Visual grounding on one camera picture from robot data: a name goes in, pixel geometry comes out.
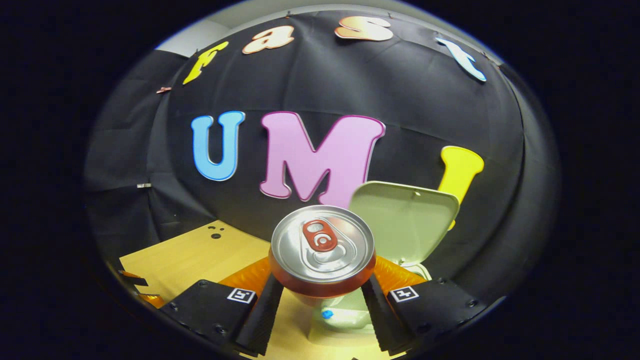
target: orange can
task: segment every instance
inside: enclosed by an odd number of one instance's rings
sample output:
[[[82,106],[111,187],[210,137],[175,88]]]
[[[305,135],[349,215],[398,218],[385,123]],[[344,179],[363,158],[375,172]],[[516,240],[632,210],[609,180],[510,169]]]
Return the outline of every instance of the orange can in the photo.
[[[373,234],[346,209],[307,206],[276,226],[269,264],[285,288],[307,300],[339,297],[361,287],[373,274]]]

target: hinged lid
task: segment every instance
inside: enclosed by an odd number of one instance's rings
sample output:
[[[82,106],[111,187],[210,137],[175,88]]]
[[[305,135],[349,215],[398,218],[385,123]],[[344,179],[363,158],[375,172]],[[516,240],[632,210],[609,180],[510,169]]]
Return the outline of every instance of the hinged lid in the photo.
[[[450,193],[381,181],[360,185],[349,204],[371,229],[376,254],[402,266],[420,263],[433,252],[459,208]]]

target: letter m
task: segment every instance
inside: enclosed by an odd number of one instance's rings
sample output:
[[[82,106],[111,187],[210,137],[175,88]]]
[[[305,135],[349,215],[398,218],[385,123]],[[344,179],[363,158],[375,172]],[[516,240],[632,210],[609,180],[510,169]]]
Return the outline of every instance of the letter m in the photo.
[[[384,136],[385,125],[369,117],[347,115],[335,122],[318,150],[314,150],[300,116],[288,111],[268,113],[262,126],[269,133],[266,180],[260,184],[265,195],[286,199],[291,188],[285,184],[285,170],[298,197],[309,201],[329,174],[321,204],[348,208],[351,196],[367,180],[371,152]]]

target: red pull tab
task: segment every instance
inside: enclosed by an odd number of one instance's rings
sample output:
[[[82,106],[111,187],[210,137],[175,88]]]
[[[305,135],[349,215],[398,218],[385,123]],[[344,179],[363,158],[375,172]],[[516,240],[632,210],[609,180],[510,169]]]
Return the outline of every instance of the red pull tab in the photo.
[[[338,245],[338,238],[324,220],[312,220],[302,225],[302,233],[305,235],[309,246],[318,252],[333,250]]]

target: can top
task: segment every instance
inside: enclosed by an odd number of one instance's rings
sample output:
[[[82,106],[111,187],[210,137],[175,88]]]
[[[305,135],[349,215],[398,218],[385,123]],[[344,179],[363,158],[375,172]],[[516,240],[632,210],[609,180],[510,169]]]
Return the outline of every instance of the can top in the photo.
[[[367,266],[374,254],[374,239],[358,215],[337,206],[313,205],[280,221],[273,231],[271,251],[293,277],[336,282]]]

